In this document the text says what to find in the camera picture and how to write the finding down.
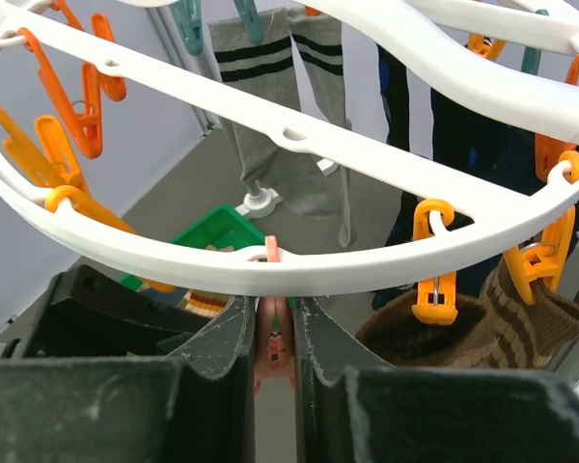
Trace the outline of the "white round sock hanger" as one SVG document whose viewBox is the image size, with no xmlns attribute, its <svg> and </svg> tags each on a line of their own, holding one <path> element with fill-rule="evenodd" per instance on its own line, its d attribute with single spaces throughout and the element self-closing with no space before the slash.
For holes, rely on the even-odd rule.
<svg viewBox="0 0 579 463">
<path fill-rule="evenodd" d="M 318 1 L 316 8 L 387 47 L 438 92 L 490 118 L 579 145 L 579 87 L 505 68 L 473 54 L 447 28 L 482 33 L 562 54 L 579 53 L 579 12 L 563 1 Z M 231 119 L 229 87 L 43 17 L 38 1 L 0 1 L 0 50 L 12 31 L 165 95 Z M 405 284 L 465 267 L 517 245 L 579 199 L 579 180 L 557 166 L 531 197 L 397 150 L 358 133 L 326 134 L 312 118 L 323 158 L 424 198 L 448 202 L 472 224 L 382 250 L 286 255 L 260 262 L 260 247 L 233 253 L 182 248 L 118 231 L 61 203 L 41 206 L 30 184 L 1 155 L 0 197 L 55 241 L 107 266 L 176 286 L 230 294 L 319 296 Z"/>
</svg>

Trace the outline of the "brown striped sock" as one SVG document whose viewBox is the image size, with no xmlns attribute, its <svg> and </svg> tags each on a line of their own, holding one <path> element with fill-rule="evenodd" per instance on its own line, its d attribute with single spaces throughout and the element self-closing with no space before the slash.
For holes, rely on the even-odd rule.
<svg viewBox="0 0 579 463">
<path fill-rule="evenodd" d="M 458 295 L 455 322 L 428 325 L 411 311 L 416 296 L 413 289 L 390 301 L 355 338 L 396 367 L 485 367 L 496 346 L 494 312 L 477 298 Z"/>
<path fill-rule="evenodd" d="M 480 298 L 495 314 L 491 368 L 542 369 L 566 343 L 579 338 L 579 305 L 534 281 L 533 304 L 526 303 L 501 260 L 488 275 Z"/>
</svg>

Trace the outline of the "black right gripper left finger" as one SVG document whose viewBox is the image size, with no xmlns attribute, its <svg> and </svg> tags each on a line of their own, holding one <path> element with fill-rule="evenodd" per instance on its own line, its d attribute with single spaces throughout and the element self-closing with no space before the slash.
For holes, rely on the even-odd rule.
<svg viewBox="0 0 579 463">
<path fill-rule="evenodd" d="M 252 462 L 252 297 L 164 357 L 0 361 L 0 462 Z"/>
</svg>

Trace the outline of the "green plastic bin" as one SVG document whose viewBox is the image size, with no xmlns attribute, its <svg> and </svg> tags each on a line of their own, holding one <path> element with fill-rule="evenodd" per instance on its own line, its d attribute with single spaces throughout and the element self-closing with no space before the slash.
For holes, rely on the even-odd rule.
<svg viewBox="0 0 579 463">
<path fill-rule="evenodd" d="M 263 245 L 264 234 L 233 206 L 221 204 L 170 240 L 195 249 L 240 250 Z"/>
</svg>

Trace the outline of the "white drying rack stand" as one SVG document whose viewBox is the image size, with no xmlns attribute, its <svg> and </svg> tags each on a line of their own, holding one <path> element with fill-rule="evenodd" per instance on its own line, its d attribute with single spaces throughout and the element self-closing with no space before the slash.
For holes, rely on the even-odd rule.
<svg viewBox="0 0 579 463">
<path fill-rule="evenodd" d="M 258 11 L 253 1 L 236 1 L 237 16 L 210 22 L 211 50 L 220 81 L 270 102 L 298 111 L 300 99 L 294 71 L 286 10 Z M 330 219 L 341 215 L 338 195 L 317 160 L 278 147 L 268 136 L 246 126 L 222 121 L 242 165 L 242 181 L 276 191 L 294 213 Z"/>
</svg>

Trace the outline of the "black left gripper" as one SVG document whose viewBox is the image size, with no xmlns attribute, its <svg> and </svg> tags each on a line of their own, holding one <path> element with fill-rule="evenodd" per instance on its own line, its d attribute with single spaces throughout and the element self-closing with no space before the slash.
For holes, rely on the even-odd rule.
<svg viewBox="0 0 579 463">
<path fill-rule="evenodd" d="M 31 333 L 9 341 L 2 357 L 164 356 L 209 322 L 82 264 L 53 277 Z"/>
</svg>

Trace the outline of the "grey striped sock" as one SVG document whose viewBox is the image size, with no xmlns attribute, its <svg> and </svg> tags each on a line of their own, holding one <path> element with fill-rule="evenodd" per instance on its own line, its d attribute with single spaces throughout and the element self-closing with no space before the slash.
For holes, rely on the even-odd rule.
<svg viewBox="0 0 579 463">
<path fill-rule="evenodd" d="M 342 128 L 349 129 L 351 122 L 345 108 L 341 21 L 324 13 L 309 15 L 304 8 L 283 9 L 289 17 L 294 71 L 296 62 L 302 62 L 317 107 L 324 117 L 315 126 L 326 134 L 334 134 Z M 234 106 L 232 122 L 259 131 L 278 147 L 294 154 L 307 154 L 315 159 L 320 155 L 321 151 L 315 146 L 315 132 L 308 126 L 312 118 L 302 113 L 301 102 L 300 109 L 296 111 L 230 86 L 228 93 Z M 327 179 L 342 205 L 341 215 L 330 219 L 341 219 L 339 242 L 341 246 L 348 247 L 356 241 L 351 218 L 350 172 L 348 168 L 341 169 L 340 188 L 334 188 Z"/>
</svg>

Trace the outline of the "pink clip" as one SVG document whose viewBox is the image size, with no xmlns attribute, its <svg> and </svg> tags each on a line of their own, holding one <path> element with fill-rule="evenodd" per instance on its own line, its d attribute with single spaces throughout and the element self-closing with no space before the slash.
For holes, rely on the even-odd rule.
<svg viewBox="0 0 579 463">
<path fill-rule="evenodd" d="M 282 377 L 296 388 L 293 316 L 287 297 L 264 296 L 256 310 L 254 394 L 263 381 Z"/>
</svg>

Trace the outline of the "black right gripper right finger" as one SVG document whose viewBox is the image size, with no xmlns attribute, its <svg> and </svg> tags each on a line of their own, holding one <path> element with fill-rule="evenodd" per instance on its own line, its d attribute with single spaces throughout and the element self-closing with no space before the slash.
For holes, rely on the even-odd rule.
<svg viewBox="0 0 579 463">
<path fill-rule="evenodd" d="M 395 368 L 299 298 L 301 462 L 579 462 L 579 398 L 536 371 Z"/>
</svg>

